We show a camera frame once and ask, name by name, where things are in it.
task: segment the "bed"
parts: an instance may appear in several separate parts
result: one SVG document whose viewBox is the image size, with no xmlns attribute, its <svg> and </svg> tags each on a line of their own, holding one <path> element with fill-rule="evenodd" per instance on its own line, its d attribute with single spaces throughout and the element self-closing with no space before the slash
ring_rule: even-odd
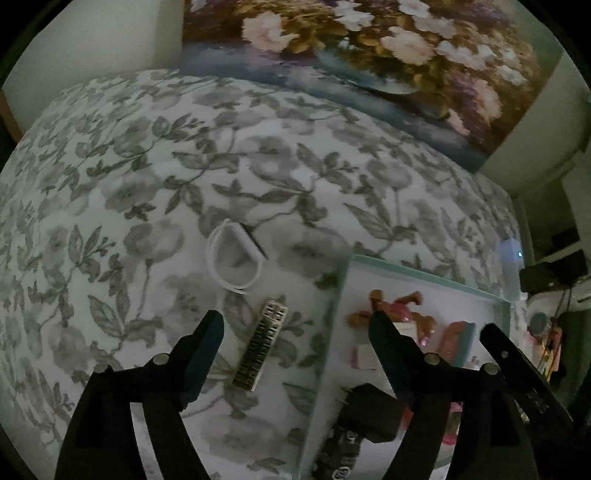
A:
<svg viewBox="0 0 591 480">
<path fill-rule="evenodd" d="M 519 236 L 500 187 L 386 123 L 305 93 L 174 70 L 62 92 L 0 188 L 0 423 L 40 480 L 53 478 L 93 367 L 144 365 L 210 308 L 227 328 L 204 393 L 183 413 L 195 448 L 214 479 L 291 478 L 350 255 L 502 296 L 498 245 Z M 206 273 L 206 239 L 226 218 L 268 257 L 246 296 Z M 247 393 L 230 382 L 269 297 L 291 316 Z"/>
</svg>

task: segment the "floral painting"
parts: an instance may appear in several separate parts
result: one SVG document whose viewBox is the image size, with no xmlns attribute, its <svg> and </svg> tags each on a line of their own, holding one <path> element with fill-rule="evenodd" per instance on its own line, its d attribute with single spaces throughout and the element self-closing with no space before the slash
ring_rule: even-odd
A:
<svg viewBox="0 0 591 480">
<path fill-rule="evenodd" d="M 514 0 L 186 0 L 181 72 L 339 102 L 474 172 L 551 75 L 544 29 Z"/>
</svg>

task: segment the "white cable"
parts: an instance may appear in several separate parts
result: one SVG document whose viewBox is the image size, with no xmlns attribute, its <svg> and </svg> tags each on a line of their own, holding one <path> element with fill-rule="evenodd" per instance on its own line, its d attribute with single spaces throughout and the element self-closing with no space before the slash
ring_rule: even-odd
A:
<svg viewBox="0 0 591 480">
<path fill-rule="evenodd" d="M 238 242 L 244 247 L 244 250 L 248 256 L 256 262 L 256 272 L 254 276 L 244 285 L 234 285 L 227 282 L 217 271 L 217 255 L 219 252 L 222 234 L 226 228 L 234 234 L 234 237 L 236 237 Z M 205 247 L 205 262 L 210 275 L 217 283 L 219 283 L 226 290 L 244 295 L 246 294 L 245 290 L 252 286 L 254 282 L 256 282 L 261 276 L 263 265 L 265 263 L 265 257 L 252 241 L 252 239 L 248 236 L 242 225 L 240 225 L 240 223 L 232 222 L 230 219 L 226 218 L 220 225 L 214 228 L 213 232 L 207 239 L 207 245 Z"/>
</svg>

